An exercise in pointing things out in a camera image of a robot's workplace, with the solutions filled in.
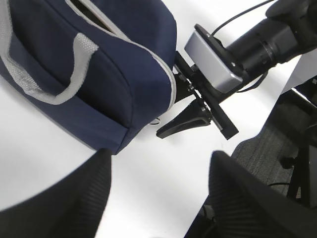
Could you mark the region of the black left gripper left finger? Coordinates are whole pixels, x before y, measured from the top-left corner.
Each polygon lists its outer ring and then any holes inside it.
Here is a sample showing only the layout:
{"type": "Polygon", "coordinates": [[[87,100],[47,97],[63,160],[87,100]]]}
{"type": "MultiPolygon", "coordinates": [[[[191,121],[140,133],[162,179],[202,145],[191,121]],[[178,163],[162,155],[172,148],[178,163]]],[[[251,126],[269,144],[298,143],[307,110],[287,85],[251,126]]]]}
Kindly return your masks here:
{"type": "Polygon", "coordinates": [[[111,156],[100,149],[40,194],[0,213],[2,238],[93,238],[111,187],[111,156]]]}

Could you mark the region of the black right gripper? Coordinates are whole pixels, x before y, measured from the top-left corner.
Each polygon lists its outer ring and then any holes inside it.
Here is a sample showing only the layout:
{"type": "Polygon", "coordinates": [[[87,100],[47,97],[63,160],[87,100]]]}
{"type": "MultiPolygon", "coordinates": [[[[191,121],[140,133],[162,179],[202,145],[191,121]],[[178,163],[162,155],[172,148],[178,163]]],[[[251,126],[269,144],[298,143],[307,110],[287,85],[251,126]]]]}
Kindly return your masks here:
{"type": "Polygon", "coordinates": [[[219,105],[219,101],[212,93],[210,84],[196,66],[189,66],[179,52],[176,52],[174,75],[176,82],[175,103],[194,95],[192,101],[178,116],[161,127],[156,136],[166,138],[173,134],[192,128],[208,126],[215,123],[222,135],[230,139],[238,133],[227,114],[219,105]]]}

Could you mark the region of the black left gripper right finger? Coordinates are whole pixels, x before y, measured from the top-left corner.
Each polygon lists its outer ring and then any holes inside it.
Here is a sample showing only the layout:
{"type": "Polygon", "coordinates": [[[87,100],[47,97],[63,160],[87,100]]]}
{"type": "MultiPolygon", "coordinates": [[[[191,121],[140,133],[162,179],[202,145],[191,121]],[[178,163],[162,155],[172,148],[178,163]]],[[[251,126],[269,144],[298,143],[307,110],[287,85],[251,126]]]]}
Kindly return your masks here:
{"type": "Polygon", "coordinates": [[[286,198],[223,151],[210,160],[211,219],[197,215],[187,238],[315,238],[316,212],[286,198]]]}

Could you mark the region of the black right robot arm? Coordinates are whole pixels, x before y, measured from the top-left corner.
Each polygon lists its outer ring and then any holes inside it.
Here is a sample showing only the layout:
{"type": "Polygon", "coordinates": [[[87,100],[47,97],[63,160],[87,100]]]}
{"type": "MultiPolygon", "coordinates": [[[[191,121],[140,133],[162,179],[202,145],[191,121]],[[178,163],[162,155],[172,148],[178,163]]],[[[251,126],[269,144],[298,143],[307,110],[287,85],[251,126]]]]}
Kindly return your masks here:
{"type": "Polygon", "coordinates": [[[185,46],[193,61],[188,65],[175,55],[176,99],[194,95],[177,117],[157,131],[166,138],[188,129],[215,123],[230,139],[238,133],[220,104],[233,94],[260,85],[277,64],[315,50],[317,47],[317,3],[314,0],[279,0],[266,11],[265,19],[228,47],[201,25],[185,46]]]}

